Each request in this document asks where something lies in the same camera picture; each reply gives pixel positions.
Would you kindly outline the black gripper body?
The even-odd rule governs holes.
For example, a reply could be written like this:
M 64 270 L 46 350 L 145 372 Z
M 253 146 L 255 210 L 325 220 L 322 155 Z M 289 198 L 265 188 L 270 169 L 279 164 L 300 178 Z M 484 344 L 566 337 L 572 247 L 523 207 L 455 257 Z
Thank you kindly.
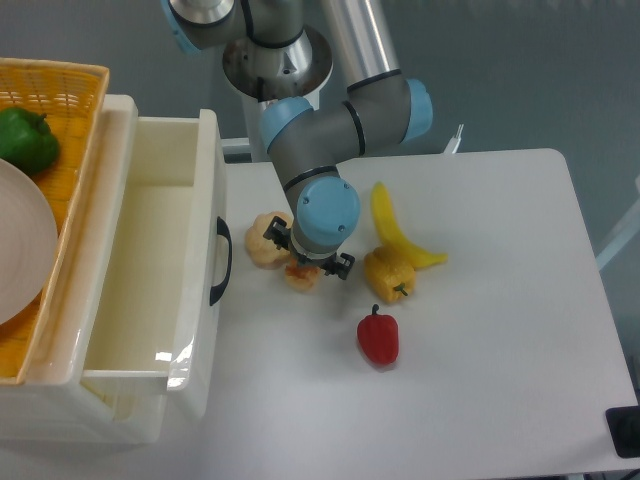
M 325 264 L 332 262 L 337 257 L 336 251 L 322 253 L 307 251 L 295 238 L 289 240 L 289 251 L 299 265 L 316 266 L 319 268 L 324 268 Z

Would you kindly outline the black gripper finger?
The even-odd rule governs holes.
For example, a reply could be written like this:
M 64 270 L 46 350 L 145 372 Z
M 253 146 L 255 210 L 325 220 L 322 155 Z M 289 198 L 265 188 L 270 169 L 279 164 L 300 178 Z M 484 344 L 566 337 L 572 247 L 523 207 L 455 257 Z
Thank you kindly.
M 335 275 L 341 280 L 346 280 L 355 263 L 355 258 L 347 253 L 338 255 L 334 253 L 331 257 L 325 259 L 320 265 L 326 276 Z
M 278 215 L 274 215 L 263 233 L 263 238 L 272 242 L 277 249 L 288 250 L 290 247 L 291 229 L 286 221 Z

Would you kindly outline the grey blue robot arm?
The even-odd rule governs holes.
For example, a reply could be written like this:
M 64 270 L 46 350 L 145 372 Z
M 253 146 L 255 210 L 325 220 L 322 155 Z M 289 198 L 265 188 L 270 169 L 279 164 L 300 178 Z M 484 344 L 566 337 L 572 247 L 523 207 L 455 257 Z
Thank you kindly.
M 340 162 L 426 133 L 433 107 L 406 78 L 378 1 L 326 1 L 330 33 L 307 26 L 299 1 L 166 1 L 172 33 L 187 52 L 224 47 L 225 76 L 260 107 L 250 137 L 271 160 L 293 214 L 265 237 L 302 265 L 346 278 L 342 244 L 360 216 Z

